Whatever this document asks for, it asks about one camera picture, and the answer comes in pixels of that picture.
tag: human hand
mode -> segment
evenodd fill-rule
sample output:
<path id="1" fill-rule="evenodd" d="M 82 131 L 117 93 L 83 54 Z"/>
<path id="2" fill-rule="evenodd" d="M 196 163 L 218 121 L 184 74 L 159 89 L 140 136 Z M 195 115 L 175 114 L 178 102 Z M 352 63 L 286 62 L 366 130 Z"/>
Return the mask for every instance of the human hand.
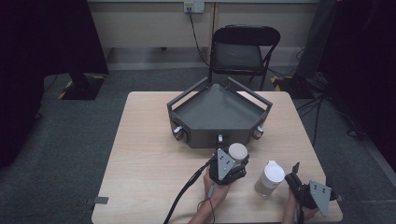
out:
<path id="1" fill-rule="evenodd" d="M 192 217 L 189 224 L 202 224 L 214 213 L 214 210 L 221 204 L 227 196 L 231 185 L 218 185 L 209 176 L 209 166 L 204 175 L 205 200 L 201 203 L 199 210 Z M 213 186 L 213 194 L 210 201 L 207 199 L 210 188 Z"/>
<path id="2" fill-rule="evenodd" d="M 293 192 L 291 192 L 291 190 L 289 189 L 289 198 L 288 198 L 288 203 L 286 204 L 285 207 L 285 212 L 283 214 L 282 224 L 294 223 L 293 220 L 294 220 L 295 211 L 297 212 L 297 214 L 300 214 L 300 205 L 298 204 L 297 199 L 295 198 Z M 304 220 L 308 220 L 314 217 L 317 211 L 318 208 L 309 209 L 303 206 Z"/>

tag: wooden table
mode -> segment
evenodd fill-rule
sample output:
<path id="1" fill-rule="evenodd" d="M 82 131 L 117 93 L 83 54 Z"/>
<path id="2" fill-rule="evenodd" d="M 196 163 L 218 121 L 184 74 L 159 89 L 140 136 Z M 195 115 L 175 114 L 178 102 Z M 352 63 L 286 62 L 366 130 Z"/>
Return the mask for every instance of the wooden table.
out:
<path id="1" fill-rule="evenodd" d="M 107 164 L 100 197 L 107 204 L 94 208 L 93 223 L 162 223 L 176 198 L 195 171 L 210 159 L 214 148 L 189 148 L 171 133 L 166 103 L 180 92 L 132 92 L 128 96 L 120 127 Z M 299 161 L 298 176 L 304 183 L 325 183 L 325 175 L 295 107 L 285 92 L 258 92 L 274 105 L 264 122 L 264 135 L 247 145 L 247 175 L 235 181 L 226 200 L 216 210 L 217 223 L 279 222 L 288 198 L 283 181 L 263 198 L 254 184 L 269 160 L 288 174 Z M 187 223 L 204 195 L 200 177 L 180 199 L 171 222 Z M 336 201 L 330 215 L 320 213 L 313 222 L 340 221 Z"/>

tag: wall outlet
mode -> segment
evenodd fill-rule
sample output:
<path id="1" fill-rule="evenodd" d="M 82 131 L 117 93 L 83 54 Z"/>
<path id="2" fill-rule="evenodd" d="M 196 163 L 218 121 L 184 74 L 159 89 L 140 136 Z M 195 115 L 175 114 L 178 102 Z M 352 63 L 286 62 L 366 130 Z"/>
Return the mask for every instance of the wall outlet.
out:
<path id="1" fill-rule="evenodd" d="M 184 12 L 194 12 L 194 2 L 184 2 Z"/>
<path id="2" fill-rule="evenodd" d="M 205 2 L 194 2 L 194 13 L 204 13 Z"/>
<path id="3" fill-rule="evenodd" d="M 184 12 L 204 13 L 205 2 L 184 2 Z"/>

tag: black folding chair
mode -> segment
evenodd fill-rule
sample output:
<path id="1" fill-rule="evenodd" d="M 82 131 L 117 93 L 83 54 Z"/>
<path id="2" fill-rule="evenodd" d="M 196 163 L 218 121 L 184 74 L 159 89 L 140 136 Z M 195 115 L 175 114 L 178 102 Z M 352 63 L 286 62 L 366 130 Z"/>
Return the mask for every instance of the black folding chair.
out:
<path id="1" fill-rule="evenodd" d="M 218 29 L 212 38 L 209 82 L 212 73 L 248 75 L 251 80 L 262 76 L 260 91 L 268 70 L 271 54 L 280 40 L 280 33 L 267 26 L 228 25 Z M 261 47 L 269 47 L 262 58 Z"/>

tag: white lid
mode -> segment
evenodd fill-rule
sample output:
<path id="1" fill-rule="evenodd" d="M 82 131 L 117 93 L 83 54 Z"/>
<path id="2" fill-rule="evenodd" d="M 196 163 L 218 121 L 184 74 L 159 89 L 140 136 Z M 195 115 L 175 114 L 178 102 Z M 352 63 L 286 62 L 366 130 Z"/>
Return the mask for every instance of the white lid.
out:
<path id="1" fill-rule="evenodd" d="M 281 182 L 285 178 L 285 171 L 276 162 L 269 161 L 265 166 L 265 175 L 273 182 Z"/>
<path id="2" fill-rule="evenodd" d="M 248 150 L 244 145 L 240 143 L 234 143 L 228 148 L 228 154 L 234 160 L 241 161 L 248 155 Z"/>

